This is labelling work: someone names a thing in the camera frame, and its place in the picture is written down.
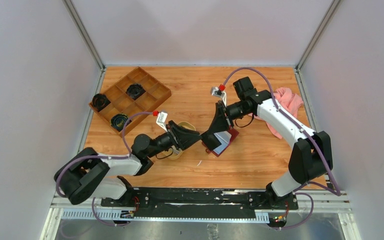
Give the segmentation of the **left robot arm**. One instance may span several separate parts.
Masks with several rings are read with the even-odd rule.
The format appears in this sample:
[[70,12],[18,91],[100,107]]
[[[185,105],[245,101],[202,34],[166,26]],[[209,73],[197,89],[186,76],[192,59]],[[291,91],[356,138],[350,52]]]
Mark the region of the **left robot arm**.
[[141,176],[152,166],[152,157],[175,147],[186,150],[202,140],[201,134],[169,121],[167,131],[155,138],[147,134],[135,137],[131,152],[126,155],[108,155],[87,147],[69,160],[54,175],[56,192],[72,205],[89,198],[114,199],[120,206],[129,206],[133,193],[127,176]]

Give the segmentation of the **red leather card holder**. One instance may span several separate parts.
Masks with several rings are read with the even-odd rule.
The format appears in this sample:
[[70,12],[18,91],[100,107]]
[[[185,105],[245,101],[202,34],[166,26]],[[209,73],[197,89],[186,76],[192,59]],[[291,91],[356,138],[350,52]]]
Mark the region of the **red leather card holder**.
[[207,146],[202,143],[205,146],[205,152],[207,154],[212,153],[216,157],[219,157],[232,144],[238,135],[239,132],[234,128],[230,128],[228,131],[216,132],[214,136],[220,142],[220,145],[213,150],[209,150]]

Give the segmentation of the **beige oval tray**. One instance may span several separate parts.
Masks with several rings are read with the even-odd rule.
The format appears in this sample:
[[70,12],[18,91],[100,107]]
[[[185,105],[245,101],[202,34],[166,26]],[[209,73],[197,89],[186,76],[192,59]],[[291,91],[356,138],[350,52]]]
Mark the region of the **beige oval tray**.
[[[182,122],[179,122],[178,125],[180,127],[186,128],[188,130],[196,131],[195,126],[193,126],[189,122],[182,121]],[[170,149],[171,149],[171,155],[170,156],[167,155],[168,159],[170,159],[170,160],[179,159],[180,156],[184,153],[183,150],[177,149],[174,145]]]

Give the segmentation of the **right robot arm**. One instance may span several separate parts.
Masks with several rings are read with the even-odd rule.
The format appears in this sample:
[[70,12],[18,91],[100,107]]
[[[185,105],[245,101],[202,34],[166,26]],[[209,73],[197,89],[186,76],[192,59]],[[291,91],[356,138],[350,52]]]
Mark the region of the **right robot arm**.
[[219,97],[214,118],[202,136],[203,145],[214,151],[222,146],[222,134],[234,126],[234,121],[252,114],[271,125],[291,147],[287,171],[266,186],[265,199],[270,208],[278,209],[298,188],[333,169],[330,136],[316,132],[287,112],[269,90],[257,91],[249,77],[233,83],[238,102],[226,104],[225,86],[212,87],[212,96]]

